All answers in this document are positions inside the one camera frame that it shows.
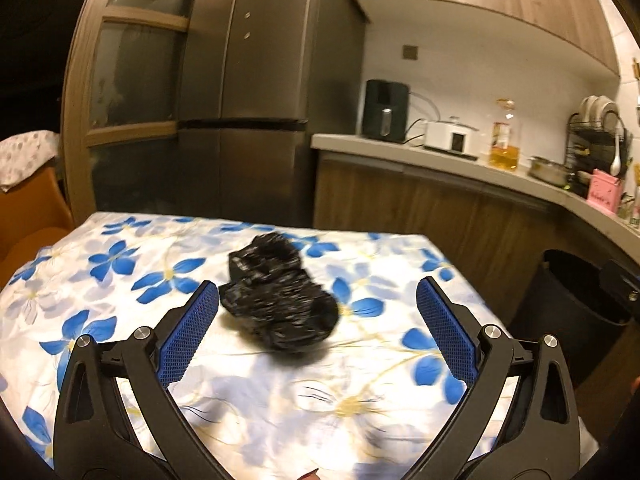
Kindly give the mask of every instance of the refrigerator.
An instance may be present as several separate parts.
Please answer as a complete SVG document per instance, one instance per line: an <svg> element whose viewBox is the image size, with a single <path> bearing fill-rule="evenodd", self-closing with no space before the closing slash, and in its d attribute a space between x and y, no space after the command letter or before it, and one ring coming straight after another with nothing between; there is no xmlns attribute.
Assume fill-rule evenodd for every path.
<svg viewBox="0 0 640 480"><path fill-rule="evenodd" d="M194 0L178 91L185 214L311 226L314 133L354 134L354 0Z"/></svg>

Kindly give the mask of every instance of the white kitchen appliance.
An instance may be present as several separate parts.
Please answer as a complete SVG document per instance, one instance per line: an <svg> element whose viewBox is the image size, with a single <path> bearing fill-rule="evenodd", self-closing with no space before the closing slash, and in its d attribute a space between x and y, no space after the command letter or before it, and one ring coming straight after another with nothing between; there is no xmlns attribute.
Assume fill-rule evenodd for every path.
<svg viewBox="0 0 640 480"><path fill-rule="evenodd" d="M473 153L473 135L478 129L460 122L460 118L451 116L446 121L428 121L424 125L423 147L434 152L462 156L478 160Z"/></svg>

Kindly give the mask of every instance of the pink container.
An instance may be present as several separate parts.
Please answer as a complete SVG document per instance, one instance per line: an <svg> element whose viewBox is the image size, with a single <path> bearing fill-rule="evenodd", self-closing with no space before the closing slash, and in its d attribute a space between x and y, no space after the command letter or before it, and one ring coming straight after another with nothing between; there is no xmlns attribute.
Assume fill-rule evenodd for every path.
<svg viewBox="0 0 640 480"><path fill-rule="evenodd" d="M618 213L622 197L622 181L604 171L594 170L587 202L604 214L614 216Z"/></svg>

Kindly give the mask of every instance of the white spoon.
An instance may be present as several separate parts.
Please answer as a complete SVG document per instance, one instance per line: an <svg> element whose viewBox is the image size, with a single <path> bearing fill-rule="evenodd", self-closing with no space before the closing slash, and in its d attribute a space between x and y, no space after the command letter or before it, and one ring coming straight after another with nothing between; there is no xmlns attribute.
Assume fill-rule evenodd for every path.
<svg viewBox="0 0 640 480"><path fill-rule="evenodd" d="M618 176L620 173L620 138L618 137L618 133L616 132L616 157L613 159L611 163L611 169L609 173L612 176Z"/></svg>

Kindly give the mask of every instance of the dish rack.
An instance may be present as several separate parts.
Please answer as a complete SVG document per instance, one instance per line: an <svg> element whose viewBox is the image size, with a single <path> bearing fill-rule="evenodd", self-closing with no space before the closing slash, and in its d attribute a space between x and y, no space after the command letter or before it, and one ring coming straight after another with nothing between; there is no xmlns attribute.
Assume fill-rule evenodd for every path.
<svg viewBox="0 0 640 480"><path fill-rule="evenodd" d="M609 173L613 159L616 156L616 137L620 137L620 161L622 162L618 178L624 178L630 164L631 143L633 135L625 128L620 116L610 111L603 123L607 124L607 117L614 114L617 121L616 133L603 128L602 123L585 123L580 120L580 114L569 117L566 126L566 145L564 151L564 165L570 170L568 179L569 190L586 198L589 184L580 182L578 171L593 174L593 170Z"/></svg>

